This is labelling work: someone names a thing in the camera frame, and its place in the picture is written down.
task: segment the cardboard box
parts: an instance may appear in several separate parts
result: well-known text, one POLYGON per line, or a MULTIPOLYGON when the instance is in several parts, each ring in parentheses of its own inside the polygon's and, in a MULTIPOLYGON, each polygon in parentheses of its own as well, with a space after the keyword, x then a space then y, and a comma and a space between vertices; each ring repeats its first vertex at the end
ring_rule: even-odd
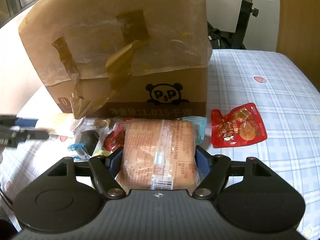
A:
POLYGON ((205 0, 40 0, 19 35, 75 118, 206 114, 205 0))

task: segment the bread package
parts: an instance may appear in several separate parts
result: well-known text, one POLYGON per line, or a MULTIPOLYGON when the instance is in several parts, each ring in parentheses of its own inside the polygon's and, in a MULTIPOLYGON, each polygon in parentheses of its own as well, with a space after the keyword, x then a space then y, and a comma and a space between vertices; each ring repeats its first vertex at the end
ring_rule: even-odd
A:
POLYGON ((133 119, 126 125, 117 182, 130 189, 187 189, 199 184, 191 122, 133 119))

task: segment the white wall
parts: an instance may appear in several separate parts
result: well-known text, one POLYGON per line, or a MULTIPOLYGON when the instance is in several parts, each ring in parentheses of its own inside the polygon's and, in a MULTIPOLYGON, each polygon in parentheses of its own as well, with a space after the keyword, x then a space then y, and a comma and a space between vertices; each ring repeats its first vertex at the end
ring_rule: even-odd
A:
MULTIPOLYGON (((214 28, 234 32, 242 0, 206 0, 208 21, 214 28)), ((257 18, 251 16, 244 38, 247 49, 276 51, 279 28, 279 0, 253 0, 259 9, 257 18)))
POLYGON ((18 34, 30 9, 0 29, 0 114, 17 114, 42 85, 18 34))

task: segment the wooden panel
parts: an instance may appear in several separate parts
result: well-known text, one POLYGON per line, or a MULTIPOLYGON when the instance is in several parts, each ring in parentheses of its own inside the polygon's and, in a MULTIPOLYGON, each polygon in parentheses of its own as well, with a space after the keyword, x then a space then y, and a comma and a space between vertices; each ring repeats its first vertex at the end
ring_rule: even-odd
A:
POLYGON ((277 52, 320 91, 320 0, 280 0, 277 52))

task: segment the ribbed gray surface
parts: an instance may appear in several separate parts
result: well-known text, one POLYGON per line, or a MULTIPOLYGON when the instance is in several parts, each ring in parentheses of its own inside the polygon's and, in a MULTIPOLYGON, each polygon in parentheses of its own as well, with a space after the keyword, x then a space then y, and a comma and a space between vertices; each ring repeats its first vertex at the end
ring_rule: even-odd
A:
POLYGON ((24 230, 14 240, 87 239, 304 239, 296 231, 276 235, 245 232, 224 221, 209 201, 191 198, 185 190, 133 190, 122 200, 106 203, 89 224, 72 232, 44 235, 24 230))

